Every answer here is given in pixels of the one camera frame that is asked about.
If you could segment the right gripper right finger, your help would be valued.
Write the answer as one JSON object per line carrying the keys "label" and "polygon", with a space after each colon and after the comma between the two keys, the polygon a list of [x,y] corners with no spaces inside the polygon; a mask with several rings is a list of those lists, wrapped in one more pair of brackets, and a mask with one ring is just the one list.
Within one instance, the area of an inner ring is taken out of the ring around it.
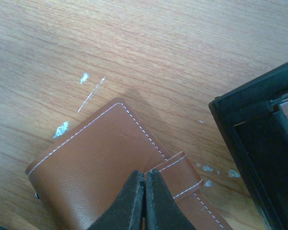
{"label": "right gripper right finger", "polygon": [[146,174],[144,219],[146,230],[195,229],[175,203],[157,169]]}

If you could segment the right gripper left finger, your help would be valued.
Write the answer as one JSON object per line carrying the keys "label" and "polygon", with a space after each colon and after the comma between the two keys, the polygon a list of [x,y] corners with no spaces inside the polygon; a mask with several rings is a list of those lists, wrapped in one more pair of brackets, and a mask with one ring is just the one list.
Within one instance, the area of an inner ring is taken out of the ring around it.
{"label": "right gripper left finger", "polygon": [[133,171],[111,206],[90,230],[140,230],[144,213],[144,174]]}

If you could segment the brown leather card holder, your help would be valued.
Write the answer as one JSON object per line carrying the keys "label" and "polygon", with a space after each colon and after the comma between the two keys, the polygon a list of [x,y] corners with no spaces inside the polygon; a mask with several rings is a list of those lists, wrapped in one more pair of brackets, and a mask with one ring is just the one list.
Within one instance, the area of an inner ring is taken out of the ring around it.
{"label": "brown leather card holder", "polygon": [[122,98],[59,137],[25,172],[59,229],[85,230],[110,207],[132,171],[152,169],[161,172],[196,229],[230,229],[201,192],[203,180],[185,153],[169,153]]}

